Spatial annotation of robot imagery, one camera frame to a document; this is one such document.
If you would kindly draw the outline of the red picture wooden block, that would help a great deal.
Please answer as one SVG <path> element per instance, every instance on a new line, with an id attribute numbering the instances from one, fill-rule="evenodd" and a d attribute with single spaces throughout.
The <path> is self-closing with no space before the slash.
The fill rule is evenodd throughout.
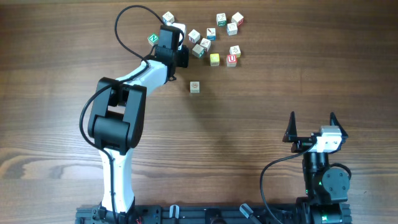
<path id="1" fill-rule="evenodd" d="M 200 82 L 190 82 L 190 93 L 200 92 Z"/>

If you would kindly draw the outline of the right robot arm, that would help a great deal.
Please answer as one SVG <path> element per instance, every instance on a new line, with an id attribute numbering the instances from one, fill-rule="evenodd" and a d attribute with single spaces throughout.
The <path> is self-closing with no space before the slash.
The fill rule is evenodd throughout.
<path id="1" fill-rule="evenodd" d="M 282 141 L 291 142 L 291 151 L 303 156 L 307 196 L 296 200 L 298 223 L 349 224 L 353 221 L 346 203 L 352 173 L 343 164 L 329 163 L 329 155 L 338 152 L 347 138 L 334 113 L 330 113 L 329 125 L 321 126 L 309 137 L 299 137 L 295 113 L 291 112 Z"/>

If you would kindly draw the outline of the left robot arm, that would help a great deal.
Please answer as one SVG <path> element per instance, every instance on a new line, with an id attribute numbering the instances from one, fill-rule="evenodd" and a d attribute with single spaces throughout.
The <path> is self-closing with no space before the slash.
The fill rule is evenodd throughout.
<path id="1" fill-rule="evenodd" d="M 189 49 L 183 45 L 187 28 L 180 23 L 160 27 L 155 54 L 147 55 L 131 73 L 117 79 L 102 78 L 96 88 L 88 134 L 103 163 L 104 195 L 99 218 L 107 223 L 134 223 L 135 196 L 131 160 L 144 127 L 146 98 L 174 80 L 177 67 L 186 68 Z"/>

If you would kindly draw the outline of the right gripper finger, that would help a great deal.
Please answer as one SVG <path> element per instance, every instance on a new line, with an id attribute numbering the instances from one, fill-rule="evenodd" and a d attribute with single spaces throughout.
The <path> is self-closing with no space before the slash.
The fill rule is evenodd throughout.
<path id="1" fill-rule="evenodd" d="M 347 139 L 348 138 L 347 132 L 343 129 L 342 125 L 338 122 L 334 112 L 330 113 L 330 125 L 339 127 L 339 129 L 341 131 L 341 136 L 342 136 L 343 139 Z"/>
<path id="2" fill-rule="evenodd" d="M 296 127 L 296 119 L 295 119 L 295 112 L 292 111 L 290 113 L 289 123 L 287 129 L 285 131 L 284 137 L 282 138 L 283 142 L 297 142 L 297 127 Z"/>

